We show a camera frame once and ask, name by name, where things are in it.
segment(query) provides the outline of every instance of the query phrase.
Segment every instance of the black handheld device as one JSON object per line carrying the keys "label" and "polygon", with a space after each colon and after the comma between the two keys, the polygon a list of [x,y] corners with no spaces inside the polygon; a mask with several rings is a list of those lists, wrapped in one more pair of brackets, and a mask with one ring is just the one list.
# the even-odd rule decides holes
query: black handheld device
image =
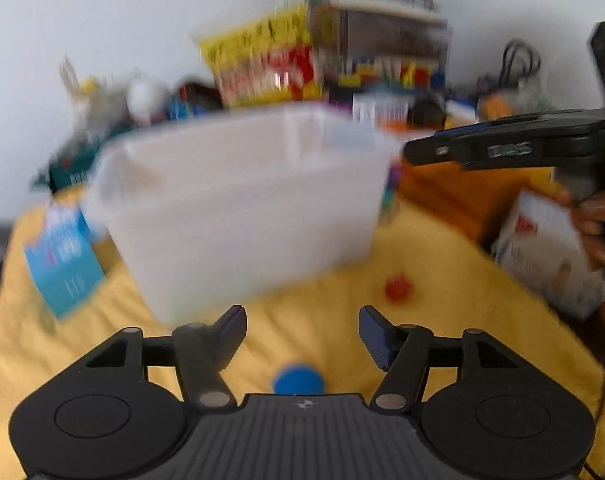
{"label": "black handheld device", "polygon": [[[143,337],[129,327],[27,397],[11,443],[32,480],[575,479],[589,410],[488,333],[436,337],[374,307],[359,332],[387,374],[360,394],[248,394],[220,377],[247,329],[233,306],[211,326]],[[148,381],[176,368],[183,400]],[[423,401],[429,369],[458,380]]]}
{"label": "black handheld device", "polygon": [[[605,22],[591,37],[605,93]],[[605,189],[605,107],[525,114],[437,132],[407,142],[414,165],[455,160],[467,170],[557,167],[578,199]]]}

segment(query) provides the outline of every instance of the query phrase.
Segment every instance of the screw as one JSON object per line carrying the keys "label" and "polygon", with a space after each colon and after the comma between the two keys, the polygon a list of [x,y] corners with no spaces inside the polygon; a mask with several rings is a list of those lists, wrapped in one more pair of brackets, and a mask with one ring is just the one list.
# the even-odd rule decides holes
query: screw
{"label": "screw", "polygon": [[221,408],[231,400],[231,397],[225,392],[205,392],[198,400],[207,408]]}
{"label": "screw", "polygon": [[383,410],[400,410],[406,403],[407,399],[399,394],[382,394],[376,397],[376,405]]}

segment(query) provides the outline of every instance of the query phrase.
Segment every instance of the blue round object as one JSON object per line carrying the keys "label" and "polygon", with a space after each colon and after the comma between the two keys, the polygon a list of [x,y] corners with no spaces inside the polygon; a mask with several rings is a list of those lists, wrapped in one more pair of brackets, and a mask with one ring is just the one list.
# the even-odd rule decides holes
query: blue round object
{"label": "blue round object", "polygon": [[324,392],[322,376],[307,365],[287,368],[274,381],[276,395],[322,395]]}

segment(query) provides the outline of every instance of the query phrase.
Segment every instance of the white round object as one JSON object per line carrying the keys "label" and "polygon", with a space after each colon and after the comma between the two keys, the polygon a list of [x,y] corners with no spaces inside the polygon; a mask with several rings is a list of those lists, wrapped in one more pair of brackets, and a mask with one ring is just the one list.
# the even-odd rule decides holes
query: white round object
{"label": "white round object", "polygon": [[132,119],[141,125],[149,125],[152,118],[167,106],[169,89],[162,83],[147,77],[135,78],[127,90],[127,108]]}

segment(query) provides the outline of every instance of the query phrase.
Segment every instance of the black round object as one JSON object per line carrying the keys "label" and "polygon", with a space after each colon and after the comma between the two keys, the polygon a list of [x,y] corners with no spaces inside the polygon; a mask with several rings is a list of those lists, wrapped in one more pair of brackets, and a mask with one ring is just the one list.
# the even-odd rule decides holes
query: black round object
{"label": "black round object", "polygon": [[143,379],[52,381],[9,423],[26,473],[105,480],[159,462],[185,431],[182,403]]}
{"label": "black round object", "polygon": [[534,480],[576,471],[591,449],[591,413],[554,383],[456,383],[423,406],[427,440],[479,478]]}

